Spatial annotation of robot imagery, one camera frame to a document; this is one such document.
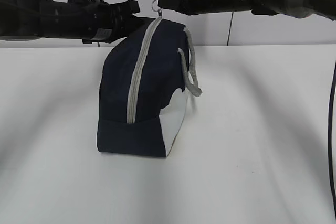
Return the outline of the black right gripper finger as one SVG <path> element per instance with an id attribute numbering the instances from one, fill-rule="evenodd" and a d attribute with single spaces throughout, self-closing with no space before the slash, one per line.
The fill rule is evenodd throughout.
<path id="1" fill-rule="evenodd" d="M 158 7 L 162 9 L 173 9 L 173 0 L 158 0 Z"/>

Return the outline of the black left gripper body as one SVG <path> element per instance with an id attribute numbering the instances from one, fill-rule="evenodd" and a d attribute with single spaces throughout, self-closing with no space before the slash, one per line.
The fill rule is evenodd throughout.
<path id="1" fill-rule="evenodd" d="M 112 43 L 123 36 L 123 24 L 140 12 L 139 2 L 108 4 L 92 0 L 88 5 L 50 2 L 40 5 L 44 17 L 39 21 L 39 36 L 43 38 L 81 39 L 84 44 Z"/>

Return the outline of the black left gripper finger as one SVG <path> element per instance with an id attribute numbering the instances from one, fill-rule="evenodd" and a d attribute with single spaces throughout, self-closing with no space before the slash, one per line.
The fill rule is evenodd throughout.
<path id="1" fill-rule="evenodd" d="M 135 15 L 131 15 L 129 18 L 124 21 L 123 24 L 123 36 L 127 37 L 137 29 L 148 25 L 150 22 L 154 21 L 154 18 L 151 17 L 137 17 Z"/>

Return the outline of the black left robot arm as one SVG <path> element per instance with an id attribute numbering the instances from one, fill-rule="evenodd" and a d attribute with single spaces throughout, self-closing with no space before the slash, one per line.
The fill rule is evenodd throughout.
<path id="1" fill-rule="evenodd" d="M 83 44 L 112 43 L 148 19 L 137 17 L 138 1 L 65 3 L 53 0 L 1 0 L 1 40 L 80 39 Z"/>

